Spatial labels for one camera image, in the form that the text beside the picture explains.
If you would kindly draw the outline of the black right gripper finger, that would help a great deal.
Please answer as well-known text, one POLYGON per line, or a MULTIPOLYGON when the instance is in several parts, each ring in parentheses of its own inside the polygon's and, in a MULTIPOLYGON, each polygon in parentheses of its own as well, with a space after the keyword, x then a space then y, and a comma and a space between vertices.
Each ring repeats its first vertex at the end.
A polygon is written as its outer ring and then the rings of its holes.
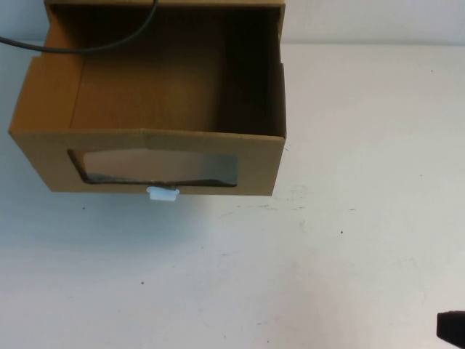
POLYGON ((451 310, 437 314, 438 326, 464 326, 465 312, 463 310, 451 310))
POLYGON ((439 326, 437 337, 445 342, 464 342, 464 328, 462 326, 439 326))

